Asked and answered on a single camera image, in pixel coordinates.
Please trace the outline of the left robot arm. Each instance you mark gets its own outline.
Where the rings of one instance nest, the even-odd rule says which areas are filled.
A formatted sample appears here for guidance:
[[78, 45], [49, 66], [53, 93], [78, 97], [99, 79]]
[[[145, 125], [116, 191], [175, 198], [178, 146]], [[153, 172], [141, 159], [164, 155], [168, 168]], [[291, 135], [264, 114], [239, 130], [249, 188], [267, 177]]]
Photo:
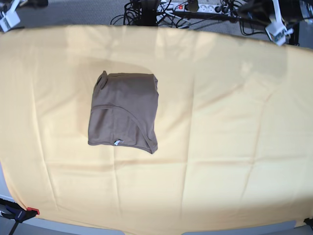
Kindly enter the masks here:
[[[313, 8], [312, 0], [279, 0], [278, 4], [282, 19], [287, 23], [313, 16], [304, 13], [304, 10]], [[239, 7], [237, 14], [243, 19], [252, 20], [263, 25], [268, 25], [271, 23], [271, 19], [275, 19], [272, 0], [247, 0], [243, 6]]]

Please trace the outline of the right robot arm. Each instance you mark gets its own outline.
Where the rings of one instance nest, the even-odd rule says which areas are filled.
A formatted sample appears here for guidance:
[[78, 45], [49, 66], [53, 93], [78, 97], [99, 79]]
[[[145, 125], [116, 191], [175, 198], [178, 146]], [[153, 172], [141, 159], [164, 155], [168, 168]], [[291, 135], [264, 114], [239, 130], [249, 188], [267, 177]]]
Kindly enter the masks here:
[[22, 0], [19, 7], [45, 8], [48, 6], [48, 0]]

